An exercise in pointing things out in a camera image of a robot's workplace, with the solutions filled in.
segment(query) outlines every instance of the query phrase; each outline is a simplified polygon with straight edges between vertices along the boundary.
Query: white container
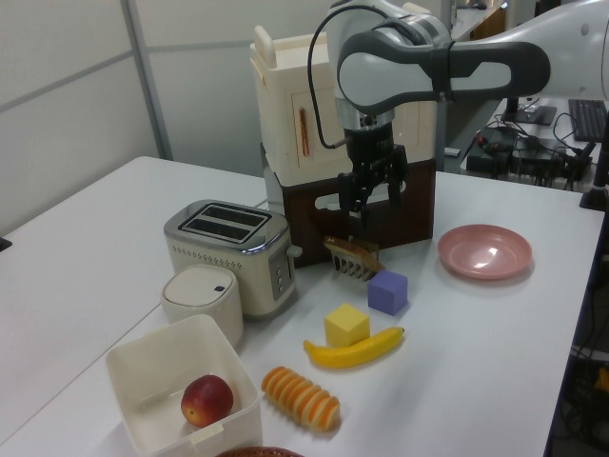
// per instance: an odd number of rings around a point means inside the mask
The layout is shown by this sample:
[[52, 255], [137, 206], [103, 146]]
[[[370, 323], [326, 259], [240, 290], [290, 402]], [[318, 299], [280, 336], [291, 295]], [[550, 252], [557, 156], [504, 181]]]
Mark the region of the white container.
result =
[[170, 323], [195, 314], [211, 316], [234, 347], [244, 333], [239, 283], [227, 268], [186, 267], [165, 285], [161, 303]]
[[[113, 348], [106, 364], [140, 455], [214, 457], [262, 444], [261, 391], [211, 317], [188, 317]], [[228, 383], [233, 409], [225, 419], [197, 428], [187, 423], [180, 403], [186, 387], [209, 373]]]

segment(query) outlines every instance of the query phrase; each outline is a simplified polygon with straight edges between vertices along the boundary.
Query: toaster slot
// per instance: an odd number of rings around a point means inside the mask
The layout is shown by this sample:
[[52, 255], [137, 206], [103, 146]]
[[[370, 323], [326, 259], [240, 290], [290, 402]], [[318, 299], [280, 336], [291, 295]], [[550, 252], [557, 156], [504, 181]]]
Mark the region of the toaster slot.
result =
[[267, 217], [253, 214], [251, 212], [235, 211], [233, 209], [226, 209], [216, 206], [206, 207], [201, 214], [250, 227], [258, 227], [267, 219]]
[[207, 219], [193, 219], [187, 225], [189, 231], [200, 232], [204, 235], [217, 235], [234, 241], [241, 241], [249, 235], [249, 230], [217, 224]]

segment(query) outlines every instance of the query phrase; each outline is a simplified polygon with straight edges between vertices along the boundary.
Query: pink plate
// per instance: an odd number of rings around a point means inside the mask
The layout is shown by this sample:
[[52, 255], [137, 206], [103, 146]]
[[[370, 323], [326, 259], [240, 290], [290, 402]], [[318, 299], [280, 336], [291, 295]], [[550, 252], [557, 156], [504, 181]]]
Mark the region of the pink plate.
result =
[[449, 230], [438, 243], [442, 263], [478, 279], [502, 279], [521, 273], [533, 256], [528, 242], [507, 228], [473, 225]]

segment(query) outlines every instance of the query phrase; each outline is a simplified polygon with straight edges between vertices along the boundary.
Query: white wall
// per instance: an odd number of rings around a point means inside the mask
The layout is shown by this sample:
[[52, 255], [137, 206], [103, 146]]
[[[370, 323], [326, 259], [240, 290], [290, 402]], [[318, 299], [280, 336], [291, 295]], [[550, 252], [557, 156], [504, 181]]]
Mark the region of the white wall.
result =
[[120, 0], [3, 0], [0, 43], [0, 236], [158, 155]]
[[129, 0], [166, 150], [262, 176], [253, 31], [313, 33], [334, 0]]

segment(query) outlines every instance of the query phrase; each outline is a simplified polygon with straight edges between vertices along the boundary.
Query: apple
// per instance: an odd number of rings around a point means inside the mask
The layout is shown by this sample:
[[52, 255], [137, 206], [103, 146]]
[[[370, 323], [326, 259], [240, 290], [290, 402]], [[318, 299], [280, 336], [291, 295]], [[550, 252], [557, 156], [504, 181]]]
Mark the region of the apple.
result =
[[190, 424], [207, 427], [227, 417], [232, 402], [232, 390], [226, 381], [215, 374], [206, 374], [188, 385], [180, 406]]

